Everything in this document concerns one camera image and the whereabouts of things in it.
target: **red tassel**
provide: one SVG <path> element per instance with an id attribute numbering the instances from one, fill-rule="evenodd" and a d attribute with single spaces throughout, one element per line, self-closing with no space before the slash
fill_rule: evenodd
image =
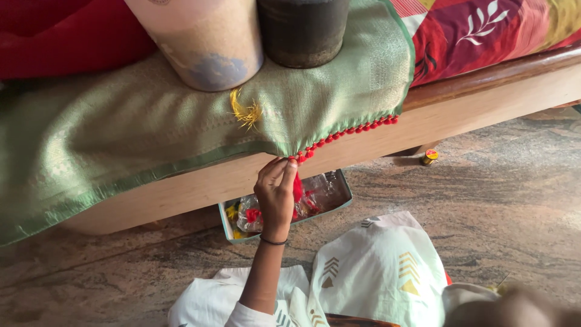
<path id="1" fill-rule="evenodd" d="M 246 209 L 246 220 L 248 220 L 249 223 L 255 222 L 256 219 L 258 219 L 258 217 L 261 215 L 262 214 L 258 209 L 255 208 Z"/>
<path id="2" fill-rule="evenodd" d="M 300 181 L 299 172 L 296 172 L 295 181 L 292 185 L 292 196 L 295 198 L 295 203 L 299 202 L 303 196 L 303 182 Z"/>

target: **bed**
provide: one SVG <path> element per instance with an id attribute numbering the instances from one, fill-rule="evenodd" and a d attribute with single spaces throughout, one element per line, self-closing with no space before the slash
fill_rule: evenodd
<path id="1" fill-rule="evenodd" d="M 581 99 L 579 1 L 392 1 L 415 72 L 398 124 L 317 149 L 301 177 Z M 110 197 L 59 224 L 107 234 L 252 192 L 272 155 L 248 153 Z M 239 173 L 241 167 L 250 174 Z"/>

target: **hand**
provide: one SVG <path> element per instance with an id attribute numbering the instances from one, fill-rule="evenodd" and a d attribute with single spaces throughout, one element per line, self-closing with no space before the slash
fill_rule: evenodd
<path id="1" fill-rule="evenodd" d="M 291 228 L 295 199 L 292 188 L 297 170 L 294 159 L 276 157 L 258 172 L 254 193 L 258 198 L 263 219 L 262 235 L 273 242 L 284 242 Z M 280 185 L 277 179 L 282 175 Z"/>

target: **wooden bed leg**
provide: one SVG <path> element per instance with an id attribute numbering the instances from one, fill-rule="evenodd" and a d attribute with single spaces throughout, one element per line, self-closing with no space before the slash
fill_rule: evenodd
<path id="1" fill-rule="evenodd" d="M 424 153 L 426 152 L 426 150 L 428 149 L 433 149 L 436 147 L 436 145 L 440 144 L 442 140 L 438 140 L 438 141 L 434 141 L 434 142 L 430 142 L 430 143 L 426 143 L 423 145 L 420 145 L 419 147 L 413 147 L 413 148 L 409 148 L 407 150 L 404 150 L 400 153 L 398 153 L 401 156 L 409 156 L 409 155 L 417 155 L 420 153 Z"/>

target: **granite floor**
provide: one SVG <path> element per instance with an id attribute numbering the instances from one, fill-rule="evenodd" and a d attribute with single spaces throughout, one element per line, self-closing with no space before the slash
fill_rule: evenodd
<path id="1" fill-rule="evenodd" d="M 581 306 L 581 115 L 549 109 L 448 138 L 431 167 L 384 157 L 344 169 L 351 206 L 291 228 L 284 266 L 308 274 L 317 250 L 360 220 L 408 210 L 456 282 L 509 273 Z M 0 248 L 2 326 L 164 326 L 194 277 L 249 266 L 257 242 L 231 245 L 217 208 L 92 237 L 52 228 Z"/>

